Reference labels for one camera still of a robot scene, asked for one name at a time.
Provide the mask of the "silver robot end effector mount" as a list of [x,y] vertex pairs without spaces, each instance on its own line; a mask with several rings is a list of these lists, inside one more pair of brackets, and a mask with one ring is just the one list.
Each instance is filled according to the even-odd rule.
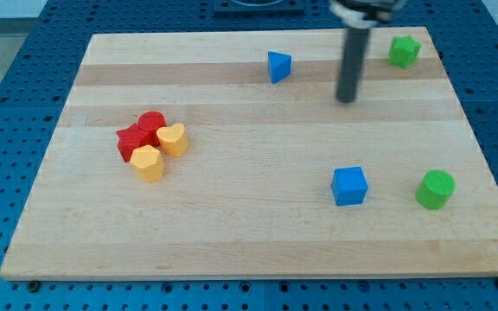
[[406,0],[329,0],[329,9],[349,28],[370,29],[389,23]]

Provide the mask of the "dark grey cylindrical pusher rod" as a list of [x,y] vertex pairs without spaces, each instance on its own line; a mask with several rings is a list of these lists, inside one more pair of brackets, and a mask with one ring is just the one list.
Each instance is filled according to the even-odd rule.
[[356,100],[369,33],[370,29],[347,29],[336,91],[336,98],[342,103]]

